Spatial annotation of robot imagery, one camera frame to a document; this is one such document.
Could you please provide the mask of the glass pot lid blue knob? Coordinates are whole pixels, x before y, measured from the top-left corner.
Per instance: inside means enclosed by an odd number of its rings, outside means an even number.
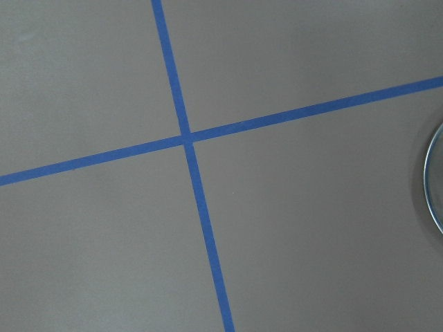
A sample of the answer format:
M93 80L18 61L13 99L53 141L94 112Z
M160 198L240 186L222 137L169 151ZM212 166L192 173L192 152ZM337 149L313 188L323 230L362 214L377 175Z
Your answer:
M423 186L428 211L442 233L442 124L432 135L426 151Z

